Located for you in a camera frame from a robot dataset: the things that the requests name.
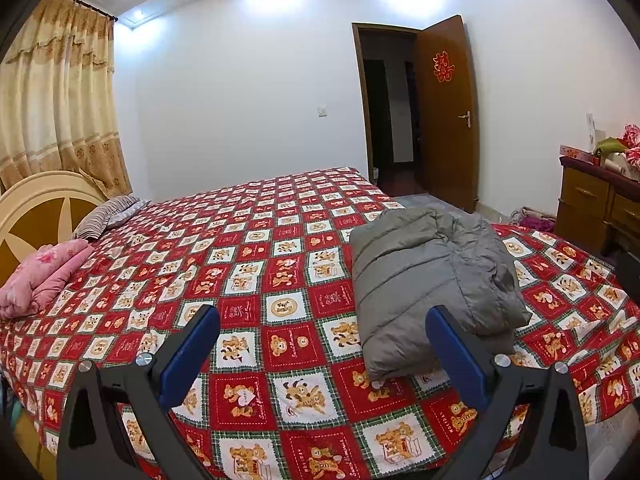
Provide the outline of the pink folded blanket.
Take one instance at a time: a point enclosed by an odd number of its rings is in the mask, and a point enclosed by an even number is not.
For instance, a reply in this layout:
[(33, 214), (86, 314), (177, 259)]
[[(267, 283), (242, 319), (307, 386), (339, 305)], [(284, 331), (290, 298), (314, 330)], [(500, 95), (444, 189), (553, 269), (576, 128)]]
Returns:
[(50, 307), (93, 251), (86, 240), (69, 240), (44, 245), (29, 255), (1, 287), (2, 320), (22, 318)]

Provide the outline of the brown wooden door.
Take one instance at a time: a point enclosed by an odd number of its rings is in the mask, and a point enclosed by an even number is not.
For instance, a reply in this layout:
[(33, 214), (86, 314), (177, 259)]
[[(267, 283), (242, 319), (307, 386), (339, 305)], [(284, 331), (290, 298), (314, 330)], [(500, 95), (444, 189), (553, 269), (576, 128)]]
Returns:
[[(440, 84), (433, 58), (447, 51), (456, 69)], [(480, 126), (468, 35), (456, 14), (420, 30), (413, 46), (416, 95), (420, 110), (421, 154), (425, 186), (432, 195), (467, 212), (476, 208), (480, 176)], [(471, 111), (472, 128), (458, 118)]]

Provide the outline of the grey puffer jacket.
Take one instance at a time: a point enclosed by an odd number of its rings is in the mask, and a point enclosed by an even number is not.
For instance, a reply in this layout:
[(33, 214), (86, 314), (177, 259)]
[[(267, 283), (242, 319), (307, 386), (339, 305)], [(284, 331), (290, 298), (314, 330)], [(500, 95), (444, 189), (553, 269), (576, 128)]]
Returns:
[(439, 206), (382, 212), (349, 237), (364, 366), (372, 380), (439, 367), (425, 318), (444, 306), (491, 353), (509, 353), (526, 308), (514, 259), (479, 214)]

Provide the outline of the brown wooden dresser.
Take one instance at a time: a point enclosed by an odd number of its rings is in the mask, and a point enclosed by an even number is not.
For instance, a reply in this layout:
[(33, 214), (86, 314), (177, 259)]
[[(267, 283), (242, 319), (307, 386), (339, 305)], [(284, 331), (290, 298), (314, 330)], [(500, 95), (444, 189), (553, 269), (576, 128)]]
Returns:
[(562, 156), (554, 232), (590, 254), (639, 255), (639, 183), (603, 167)]

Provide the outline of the striped grey pillow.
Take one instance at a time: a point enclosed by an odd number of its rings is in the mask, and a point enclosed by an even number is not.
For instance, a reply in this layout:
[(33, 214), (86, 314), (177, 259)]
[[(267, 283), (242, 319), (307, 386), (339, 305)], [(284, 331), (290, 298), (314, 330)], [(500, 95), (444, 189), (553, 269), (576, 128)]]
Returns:
[(105, 232), (122, 226), (150, 203), (132, 194), (110, 198), (81, 220), (74, 229), (73, 238), (98, 240)]

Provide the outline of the red clothes pile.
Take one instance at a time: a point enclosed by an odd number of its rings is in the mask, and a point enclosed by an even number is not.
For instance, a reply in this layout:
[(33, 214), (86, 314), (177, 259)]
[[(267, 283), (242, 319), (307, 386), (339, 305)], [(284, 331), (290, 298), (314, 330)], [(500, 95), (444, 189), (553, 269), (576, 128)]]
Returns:
[(523, 207), (511, 214), (509, 223), (511, 226), (522, 226), (539, 232), (552, 233), (555, 229), (556, 218), (552, 214)]

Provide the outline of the red checkered teddy bedspread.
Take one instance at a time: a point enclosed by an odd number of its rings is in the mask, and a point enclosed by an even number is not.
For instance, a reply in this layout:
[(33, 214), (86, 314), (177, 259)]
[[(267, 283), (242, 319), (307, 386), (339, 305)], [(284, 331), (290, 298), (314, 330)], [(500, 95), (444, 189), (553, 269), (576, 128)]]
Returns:
[[(220, 333), (170, 418), (229, 479), (386, 479), (434, 471), (477, 419), (440, 368), (364, 366), (350, 233), (405, 208), (352, 168), (247, 182), (146, 206), (98, 240), (50, 307), (1, 325), (1, 373), (44, 452), (58, 452), (78, 364), (155, 353), (206, 304)], [(582, 417), (639, 399), (639, 308), (562, 237), (491, 224), (532, 317), (512, 363), (565, 363)]]

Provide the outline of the dark wooden door frame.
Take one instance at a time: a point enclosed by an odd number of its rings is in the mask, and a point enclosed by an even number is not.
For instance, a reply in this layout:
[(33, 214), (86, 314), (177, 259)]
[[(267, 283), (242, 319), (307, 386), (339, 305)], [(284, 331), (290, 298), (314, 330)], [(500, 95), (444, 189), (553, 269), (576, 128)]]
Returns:
[(390, 196), (422, 193), (415, 29), (352, 24), (367, 144), (368, 178)]

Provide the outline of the cream wooden headboard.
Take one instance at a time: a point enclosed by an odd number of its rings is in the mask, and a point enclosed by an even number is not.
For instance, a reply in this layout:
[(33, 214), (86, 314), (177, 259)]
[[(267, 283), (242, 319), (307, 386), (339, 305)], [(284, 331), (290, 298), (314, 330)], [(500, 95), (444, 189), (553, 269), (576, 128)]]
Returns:
[(46, 171), (13, 185), (1, 196), (1, 281), (41, 246), (69, 240), (105, 202), (100, 189), (76, 172)]

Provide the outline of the red double happiness sticker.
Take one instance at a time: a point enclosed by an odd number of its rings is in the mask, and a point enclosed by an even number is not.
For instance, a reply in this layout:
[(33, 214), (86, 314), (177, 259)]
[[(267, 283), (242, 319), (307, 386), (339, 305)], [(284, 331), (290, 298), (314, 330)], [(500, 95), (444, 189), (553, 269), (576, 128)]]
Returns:
[(433, 58), (433, 72), (437, 81), (442, 84), (443, 82), (452, 81), (454, 76), (454, 70), (456, 66), (451, 63), (450, 57), (447, 51), (437, 52)]

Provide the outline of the beige patterned curtain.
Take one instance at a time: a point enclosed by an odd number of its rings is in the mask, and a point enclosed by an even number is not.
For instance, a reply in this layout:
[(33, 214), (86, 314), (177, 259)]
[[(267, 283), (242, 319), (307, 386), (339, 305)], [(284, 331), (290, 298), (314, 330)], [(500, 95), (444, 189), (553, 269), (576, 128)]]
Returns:
[(1, 188), (78, 172), (129, 194), (113, 93), (114, 20), (74, 0), (40, 0), (1, 62)]

